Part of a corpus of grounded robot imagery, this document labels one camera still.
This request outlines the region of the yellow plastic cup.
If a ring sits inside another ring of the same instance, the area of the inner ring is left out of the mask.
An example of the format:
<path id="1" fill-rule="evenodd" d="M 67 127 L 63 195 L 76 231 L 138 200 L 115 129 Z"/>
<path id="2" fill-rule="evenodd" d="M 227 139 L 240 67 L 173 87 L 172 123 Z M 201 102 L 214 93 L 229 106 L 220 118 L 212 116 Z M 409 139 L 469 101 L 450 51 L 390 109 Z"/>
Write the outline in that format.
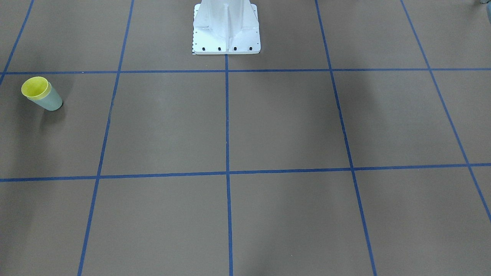
<path id="1" fill-rule="evenodd" d="M 21 86 L 21 93 L 32 101 L 40 101 L 51 94 L 53 87 L 44 77 L 36 76 L 26 80 Z"/>

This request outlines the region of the green plastic cup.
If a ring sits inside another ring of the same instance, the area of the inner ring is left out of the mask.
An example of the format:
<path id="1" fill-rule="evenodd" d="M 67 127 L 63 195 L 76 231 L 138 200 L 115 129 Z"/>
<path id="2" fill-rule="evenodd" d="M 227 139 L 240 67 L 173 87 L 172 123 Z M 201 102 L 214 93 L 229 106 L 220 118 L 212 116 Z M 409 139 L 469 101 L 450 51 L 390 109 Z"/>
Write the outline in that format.
<path id="1" fill-rule="evenodd" d="M 29 98 L 29 100 L 48 111 L 58 110 L 63 105 L 63 99 L 53 87 L 49 88 L 48 93 L 42 99 Z"/>

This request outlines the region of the brown paper table cover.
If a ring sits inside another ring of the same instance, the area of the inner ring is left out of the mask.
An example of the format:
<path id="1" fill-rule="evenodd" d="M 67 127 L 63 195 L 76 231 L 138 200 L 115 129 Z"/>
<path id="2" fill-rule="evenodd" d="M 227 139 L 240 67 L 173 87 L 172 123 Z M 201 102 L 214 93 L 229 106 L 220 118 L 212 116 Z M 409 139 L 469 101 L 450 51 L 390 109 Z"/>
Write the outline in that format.
<path id="1" fill-rule="evenodd" d="M 2 276 L 490 275 L 486 5 L 197 3 L 1 1 Z"/>

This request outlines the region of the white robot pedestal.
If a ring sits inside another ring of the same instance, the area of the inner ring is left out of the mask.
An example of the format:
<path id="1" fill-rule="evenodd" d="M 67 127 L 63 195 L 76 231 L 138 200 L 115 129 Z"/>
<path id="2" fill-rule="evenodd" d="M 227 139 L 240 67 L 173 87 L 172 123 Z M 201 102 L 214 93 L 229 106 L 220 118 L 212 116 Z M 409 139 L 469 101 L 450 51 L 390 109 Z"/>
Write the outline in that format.
<path id="1" fill-rule="evenodd" d="M 193 12 L 193 54 L 261 52 L 258 9 L 249 0 L 202 0 Z"/>

